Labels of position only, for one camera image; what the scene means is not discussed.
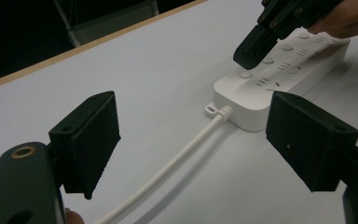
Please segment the dark background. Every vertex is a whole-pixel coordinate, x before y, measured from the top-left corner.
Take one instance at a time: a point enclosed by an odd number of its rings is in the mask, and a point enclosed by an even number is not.
[[[160,0],[160,13],[192,0]],[[77,24],[142,0],[77,0]],[[61,0],[69,12],[70,0]],[[66,52],[73,46],[52,0],[0,0],[0,77]]]

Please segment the power strip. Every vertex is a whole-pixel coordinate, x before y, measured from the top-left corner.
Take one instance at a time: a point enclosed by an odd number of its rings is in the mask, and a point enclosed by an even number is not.
[[[274,91],[303,95],[342,62],[349,44],[349,39],[296,30],[256,68],[239,67],[215,82],[213,102],[205,106],[205,113],[213,118],[218,108],[229,105],[234,112],[231,122],[249,132],[261,131]]]

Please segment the table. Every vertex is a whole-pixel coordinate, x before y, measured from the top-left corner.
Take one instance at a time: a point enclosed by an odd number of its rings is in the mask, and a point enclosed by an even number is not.
[[[209,0],[0,84],[0,155],[47,144],[92,94],[115,91],[122,140],[91,201],[63,194],[92,223],[133,194],[210,121],[213,84],[238,68],[235,48],[259,1]],[[358,129],[358,37],[305,97]],[[226,122],[120,223],[344,223],[336,192],[310,193],[265,138]]]

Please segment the power cord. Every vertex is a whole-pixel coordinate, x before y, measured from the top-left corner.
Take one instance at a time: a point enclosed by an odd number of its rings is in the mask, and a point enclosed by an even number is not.
[[[224,121],[230,119],[232,116],[232,108],[224,106],[220,109],[216,117],[202,130],[186,147],[184,147],[175,157],[173,157],[160,171],[158,171],[152,178],[150,178],[143,186],[141,186],[134,194],[126,201],[119,205],[116,209],[112,210],[96,224],[107,224],[114,221],[136,202],[142,199],[148,191],[157,185],[174,167],[183,162],[184,158],[190,154],[196,146],[199,145],[209,134],[211,134],[216,127]]]

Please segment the human hand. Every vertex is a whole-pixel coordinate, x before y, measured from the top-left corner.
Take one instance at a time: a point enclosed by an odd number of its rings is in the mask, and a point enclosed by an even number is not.
[[[358,35],[358,0],[343,0],[327,16],[313,24],[308,31],[312,34],[327,32],[336,38]]]
[[[71,209],[65,208],[65,214],[68,224],[84,224],[83,218]]]

